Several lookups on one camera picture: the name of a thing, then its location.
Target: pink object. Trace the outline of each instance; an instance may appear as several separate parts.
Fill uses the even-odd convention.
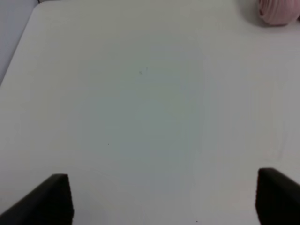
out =
[[[286,25],[300,16],[300,0],[258,0],[259,15],[270,25]]]

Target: white table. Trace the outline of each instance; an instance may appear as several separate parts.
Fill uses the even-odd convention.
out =
[[[258,225],[257,170],[300,180],[300,24],[251,3],[36,7],[0,88],[0,210],[68,173],[75,225]]]

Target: white surface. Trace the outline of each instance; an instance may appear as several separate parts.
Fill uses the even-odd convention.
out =
[[[37,0],[0,1],[0,84]]]
[[[258,225],[259,167],[300,180],[300,24],[248,3],[35,8],[0,88],[1,211],[68,173],[75,225]]]

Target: yarn ball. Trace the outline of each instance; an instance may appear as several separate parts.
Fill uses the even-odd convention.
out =
[[[270,25],[287,25],[300,16],[300,0],[258,0],[259,16]]]

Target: gray wall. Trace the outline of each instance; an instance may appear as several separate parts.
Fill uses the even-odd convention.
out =
[[[37,0],[0,0],[0,83]]]

